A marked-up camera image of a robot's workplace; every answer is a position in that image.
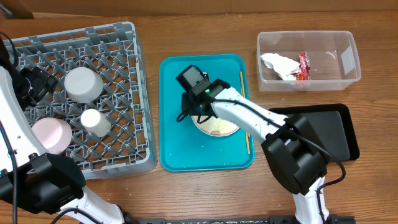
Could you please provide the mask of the large white plate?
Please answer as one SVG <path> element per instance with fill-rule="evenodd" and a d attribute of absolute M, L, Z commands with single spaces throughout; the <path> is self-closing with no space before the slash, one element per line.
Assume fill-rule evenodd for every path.
<path fill-rule="evenodd" d="M 192 121 L 194 125 L 200 131 L 210 136 L 225 137 L 239 130 L 239 128 L 235 124 L 220 118 L 216 118 L 214 116 L 212 116 L 212 118 L 210 118 L 207 122 L 198 124 L 197 117 L 198 116 L 192 116 Z"/>

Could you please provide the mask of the white cup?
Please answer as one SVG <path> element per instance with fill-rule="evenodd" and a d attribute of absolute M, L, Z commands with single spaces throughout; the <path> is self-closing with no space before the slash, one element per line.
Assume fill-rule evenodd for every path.
<path fill-rule="evenodd" d="M 95 109 L 85 110 L 81 114 L 80 121 L 89 133 L 94 133 L 98 137 L 107 135 L 111 129 L 111 123 L 106 119 L 105 115 Z"/>

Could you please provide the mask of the red snack wrapper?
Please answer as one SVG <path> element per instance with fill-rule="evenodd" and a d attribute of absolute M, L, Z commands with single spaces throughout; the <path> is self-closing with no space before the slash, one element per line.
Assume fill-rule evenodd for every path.
<path fill-rule="evenodd" d="M 310 73 L 309 73 L 309 67 L 308 67 L 308 60 L 307 60 L 307 54 L 304 52 L 299 53 L 299 60 L 300 60 L 300 66 L 299 70 L 296 73 L 296 80 L 298 81 L 307 81 L 310 79 Z"/>

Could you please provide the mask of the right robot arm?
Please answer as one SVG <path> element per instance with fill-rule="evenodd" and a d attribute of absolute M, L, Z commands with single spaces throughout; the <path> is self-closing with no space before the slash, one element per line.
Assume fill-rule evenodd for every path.
<path fill-rule="evenodd" d="M 299 223 L 327 222 L 323 184 L 332 156 L 306 117 L 271 112 L 225 81 L 211 82 L 195 65 L 185 68 L 176 80 L 184 89 L 177 121 L 191 115 L 215 117 L 243 129 L 261 143 L 272 174 L 292 193 L 295 219 Z"/>

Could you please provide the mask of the grey white bowl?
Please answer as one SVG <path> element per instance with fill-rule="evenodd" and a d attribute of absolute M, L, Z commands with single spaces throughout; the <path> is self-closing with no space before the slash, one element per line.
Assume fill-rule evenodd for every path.
<path fill-rule="evenodd" d="M 69 71 L 64 85 L 68 97 L 77 103 L 93 101 L 103 91 L 103 80 L 100 75 L 85 67 Z"/>

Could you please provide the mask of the white napkin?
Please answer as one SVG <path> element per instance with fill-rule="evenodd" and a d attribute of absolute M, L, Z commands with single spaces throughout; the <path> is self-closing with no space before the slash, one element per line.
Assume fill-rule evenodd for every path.
<path fill-rule="evenodd" d="M 279 54 L 264 53 L 261 60 L 269 69 L 273 69 L 283 81 L 295 81 L 300 63 Z"/>

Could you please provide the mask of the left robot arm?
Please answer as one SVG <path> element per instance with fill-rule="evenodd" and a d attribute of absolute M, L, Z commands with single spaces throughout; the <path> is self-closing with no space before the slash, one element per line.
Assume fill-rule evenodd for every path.
<path fill-rule="evenodd" d="M 108 203 L 86 186 L 77 163 L 51 154 L 35 136 L 24 109 L 52 93 L 57 79 L 39 67 L 18 70 L 13 41 L 1 33 L 1 200 L 18 210 L 68 215 L 80 223 L 135 223 L 119 205 Z"/>

